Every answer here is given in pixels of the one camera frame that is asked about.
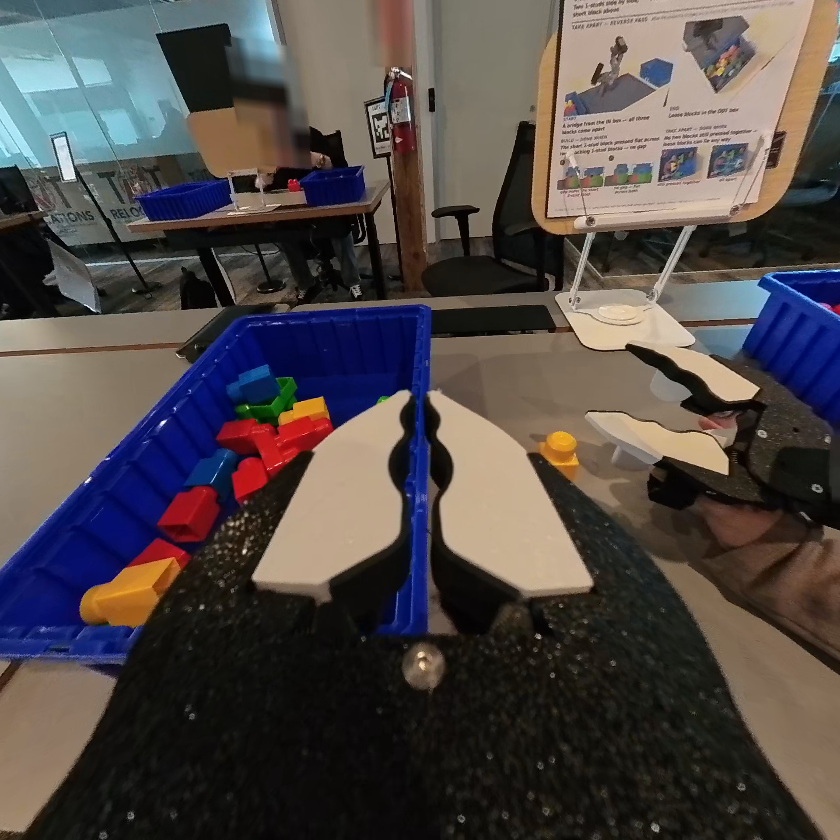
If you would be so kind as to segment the black flat pad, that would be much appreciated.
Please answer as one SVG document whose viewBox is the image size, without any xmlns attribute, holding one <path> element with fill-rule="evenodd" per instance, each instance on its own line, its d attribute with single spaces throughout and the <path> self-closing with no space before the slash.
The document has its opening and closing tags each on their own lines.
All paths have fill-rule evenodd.
<svg viewBox="0 0 840 840">
<path fill-rule="evenodd" d="M 557 329 L 550 310 L 541 304 L 511 307 L 436 309 L 434 338 L 475 338 L 515 333 L 551 333 Z"/>
</svg>

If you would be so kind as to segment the white board stand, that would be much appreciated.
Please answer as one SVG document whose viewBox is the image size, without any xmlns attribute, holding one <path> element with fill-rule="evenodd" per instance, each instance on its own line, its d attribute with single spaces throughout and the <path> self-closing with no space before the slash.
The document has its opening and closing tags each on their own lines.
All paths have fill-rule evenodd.
<svg viewBox="0 0 840 840">
<path fill-rule="evenodd" d="M 650 291 L 634 289 L 581 291 L 595 233 L 587 233 L 570 289 L 555 300 L 579 342 L 589 350 L 621 351 L 630 342 L 689 348 L 695 337 L 659 304 L 679 257 L 695 232 L 684 226 Z"/>
</svg>

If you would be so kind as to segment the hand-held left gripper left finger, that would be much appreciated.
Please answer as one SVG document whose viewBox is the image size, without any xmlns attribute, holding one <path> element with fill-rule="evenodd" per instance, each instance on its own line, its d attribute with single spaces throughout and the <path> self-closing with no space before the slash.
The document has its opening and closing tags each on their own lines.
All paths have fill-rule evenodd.
<svg viewBox="0 0 840 840">
<path fill-rule="evenodd" d="M 375 634 L 412 569 L 416 420 L 415 395 L 401 390 L 307 453 L 251 575 L 261 606 L 300 610 L 319 636 Z"/>
</svg>

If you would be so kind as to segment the white paper sheet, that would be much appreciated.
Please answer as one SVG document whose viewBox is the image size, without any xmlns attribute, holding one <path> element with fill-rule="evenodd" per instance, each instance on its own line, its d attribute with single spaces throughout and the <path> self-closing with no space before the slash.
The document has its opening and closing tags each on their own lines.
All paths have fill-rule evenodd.
<svg viewBox="0 0 840 840">
<path fill-rule="evenodd" d="M 57 289 L 63 298 L 94 314 L 102 314 L 100 292 L 88 265 L 51 240 L 47 241 L 47 245 L 53 268 L 43 279 L 44 286 Z"/>
</svg>

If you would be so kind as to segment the black flat device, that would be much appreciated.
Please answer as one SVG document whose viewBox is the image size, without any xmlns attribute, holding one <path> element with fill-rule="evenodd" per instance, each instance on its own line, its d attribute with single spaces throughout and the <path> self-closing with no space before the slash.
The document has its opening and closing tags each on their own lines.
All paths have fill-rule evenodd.
<svg viewBox="0 0 840 840">
<path fill-rule="evenodd" d="M 176 350 L 175 355 L 188 364 L 194 364 L 227 326 L 226 316 L 223 313 L 216 315 Z"/>
</svg>

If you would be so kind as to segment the wooden office table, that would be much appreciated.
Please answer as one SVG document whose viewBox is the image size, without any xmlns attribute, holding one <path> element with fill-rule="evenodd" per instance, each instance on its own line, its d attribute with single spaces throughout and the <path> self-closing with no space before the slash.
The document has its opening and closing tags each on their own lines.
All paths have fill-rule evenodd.
<svg viewBox="0 0 840 840">
<path fill-rule="evenodd" d="M 128 230 L 142 238 L 162 234 L 174 248 L 194 250 L 213 288 L 221 308 L 236 304 L 226 270 L 220 265 L 215 249 L 230 245 L 280 244 L 306 240 L 310 235 L 327 237 L 338 232 L 338 219 L 362 217 L 371 258 L 376 297 L 387 299 L 382 252 L 375 225 L 375 213 L 389 192 L 385 181 L 367 186 L 362 198 L 354 203 L 309 206 L 288 205 L 257 210 L 235 211 L 232 205 L 200 217 L 175 220 L 143 220 L 128 225 Z"/>
</svg>

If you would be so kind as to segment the black office chair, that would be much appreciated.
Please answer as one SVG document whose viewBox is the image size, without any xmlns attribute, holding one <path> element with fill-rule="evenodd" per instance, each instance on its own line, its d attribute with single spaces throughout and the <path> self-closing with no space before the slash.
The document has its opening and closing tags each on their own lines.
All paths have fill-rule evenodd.
<svg viewBox="0 0 840 840">
<path fill-rule="evenodd" d="M 531 206 L 534 122 L 518 124 L 511 157 L 491 222 L 490 255 L 470 251 L 469 219 L 479 209 L 472 205 L 441 206 L 436 219 L 453 218 L 458 225 L 463 254 L 441 259 L 422 274 L 425 291 L 433 298 L 504 295 L 564 288 L 564 236 L 547 233 L 537 223 Z"/>
</svg>

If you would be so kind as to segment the red fire extinguisher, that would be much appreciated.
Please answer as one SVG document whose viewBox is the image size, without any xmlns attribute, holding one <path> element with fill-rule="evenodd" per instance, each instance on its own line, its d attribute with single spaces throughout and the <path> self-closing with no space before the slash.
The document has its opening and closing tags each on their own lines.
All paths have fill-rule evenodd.
<svg viewBox="0 0 840 840">
<path fill-rule="evenodd" d="M 413 78 L 403 68 L 388 70 L 385 83 L 385 115 L 394 154 L 417 151 Z"/>
</svg>

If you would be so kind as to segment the black rectangular panel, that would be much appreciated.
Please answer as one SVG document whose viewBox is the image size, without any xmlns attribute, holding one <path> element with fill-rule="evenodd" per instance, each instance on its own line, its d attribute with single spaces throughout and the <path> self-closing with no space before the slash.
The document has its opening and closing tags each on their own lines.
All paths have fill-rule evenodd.
<svg viewBox="0 0 840 840">
<path fill-rule="evenodd" d="M 231 109 L 234 96 L 227 48 L 227 24 L 207 25 L 156 35 L 189 113 Z"/>
</svg>

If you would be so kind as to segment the pile of coloured mega blocks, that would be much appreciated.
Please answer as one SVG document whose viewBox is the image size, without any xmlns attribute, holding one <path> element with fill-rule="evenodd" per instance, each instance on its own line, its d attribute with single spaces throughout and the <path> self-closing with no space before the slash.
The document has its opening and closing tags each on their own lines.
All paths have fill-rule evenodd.
<svg viewBox="0 0 840 840">
<path fill-rule="evenodd" d="M 192 563 L 179 564 L 182 549 L 155 561 L 132 564 L 109 583 L 90 588 L 80 602 L 90 625 L 146 626 L 145 641 L 180 617 L 186 627 L 220 619 L 223 629 L 257 627 L 261 606 L 251 575 L 263 555 L 307 464 L 307 453 L 338 427 L 321 397 L 316 410 L 278 427 L 254 418 L 227 422 L 210 481 L 194 474 L 158 521 L 178 543 L 205 538 Z"/>
</svg>

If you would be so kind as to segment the wooden board with instruction poster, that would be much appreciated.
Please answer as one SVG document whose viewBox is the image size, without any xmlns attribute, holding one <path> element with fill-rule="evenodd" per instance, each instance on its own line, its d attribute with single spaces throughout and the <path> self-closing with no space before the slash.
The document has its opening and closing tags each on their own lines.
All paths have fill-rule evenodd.
<svg viewBox="0 0 840 840">
<path fill-rule="evenodd" d="M 838 2 L 562 2 L 539 69 L 547 232 L 747 222 L 801 158 Z"/>
</svg>

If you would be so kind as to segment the blue plastic bin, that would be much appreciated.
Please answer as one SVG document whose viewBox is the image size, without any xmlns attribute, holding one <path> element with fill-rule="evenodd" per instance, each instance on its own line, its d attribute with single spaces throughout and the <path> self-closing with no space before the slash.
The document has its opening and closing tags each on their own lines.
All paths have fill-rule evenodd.
<svg viewBox="0 0 840 840">
<path fill-rule="evenodd" d="M 310 207 L 358 203 L 364 197 L 364 166 L 315 169 L 299 181 Z"/>
<path fill-rule="evenodd" d="M 153 222 L 192 219 L 230 204 L 230 184 L 222 180 L 183 183 L 137 195 L 135 202 Z"/>
<path fill-rule="evenodd" d="M 2 567 L 2 660 L 117 668 L 142 626 L 90 625 L 82 596 L 109 583 L 154 538 L 158 521 L 235 419 L 228 387 L 263 364 L 304 398 L 325 398 L 335 425 L 429 387 L 432 315 L 422 306 L 239 318 L 58 505 Z"/>
<path fill-rule="evenodd" d="M 839 303 L 839 270 L 771 272 L 769 293 L 742 346 L 833 429 L 839 428 L 839 317 L 811 301 Z"/>
</svg>

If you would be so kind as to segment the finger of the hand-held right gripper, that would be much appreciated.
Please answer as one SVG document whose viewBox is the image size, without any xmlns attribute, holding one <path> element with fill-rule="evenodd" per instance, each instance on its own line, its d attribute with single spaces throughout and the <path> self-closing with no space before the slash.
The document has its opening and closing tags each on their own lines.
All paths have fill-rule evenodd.
<svg viewBox="0 0 840 840">
<path fill-rule="evenodd" d="M 709 355 L 660 343 L 629 342 L 625 349 L 656 373 L 651 391 L 693 413 L 725 413 L 749 406 L 760 386 Z"/>
<path fill-rule="evenodd" d="M 614 445 L 612 464 L 618 468 L 643 469 L 671 458 L 729 476 L 730 461 L 724 447 L 705 431 L 676 432 L 620 412 L 588 412 L 584 418 Z"/>
</svg>

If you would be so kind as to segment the person's right forearm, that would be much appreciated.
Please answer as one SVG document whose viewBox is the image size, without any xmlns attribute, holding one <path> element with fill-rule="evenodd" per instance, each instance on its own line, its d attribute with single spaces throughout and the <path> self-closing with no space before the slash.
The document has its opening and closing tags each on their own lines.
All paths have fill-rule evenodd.
<svg viewBox="0 0 840 840">
<path fill-rule="evenodd" d="M 838 661 L 838 532 L 786 516 L 757 540 L 704 563 L 722 589 Z"/>
</svg>

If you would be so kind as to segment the yellow mega block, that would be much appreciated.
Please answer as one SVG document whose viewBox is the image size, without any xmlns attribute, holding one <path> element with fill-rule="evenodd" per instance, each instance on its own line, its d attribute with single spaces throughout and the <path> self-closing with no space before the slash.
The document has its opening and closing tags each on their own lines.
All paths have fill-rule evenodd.
<svg viewBox="0 0 840 840">
<path fill-rule="evenodd" d="M 539 454 L 567 480 L 574 481 L 580 462 L 576 438 L 564 431 L 553 432 L 539 443 Z"/>
</svg>

